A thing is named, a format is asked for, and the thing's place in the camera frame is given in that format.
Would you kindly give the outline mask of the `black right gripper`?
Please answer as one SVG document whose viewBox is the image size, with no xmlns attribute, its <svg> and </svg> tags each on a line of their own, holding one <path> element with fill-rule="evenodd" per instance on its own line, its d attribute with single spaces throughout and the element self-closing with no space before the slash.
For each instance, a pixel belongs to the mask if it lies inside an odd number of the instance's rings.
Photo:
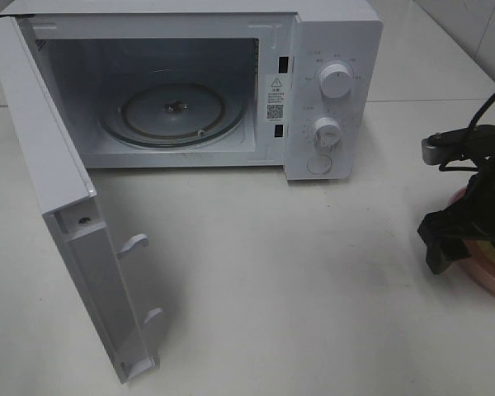
<svg viewBox="0 0 495 396">
<path fill-rule="evenodd" d="M 495 158 L 475 181 L 469 192 L 471 223 L 482 234 L 495 238 Z M 449 209 L 426 214 L 418 226 L 417 233 L 426 245 L 426 263 L 434 275 L 471 258 L 458 231 L 459 221 Z"/>
</svg>

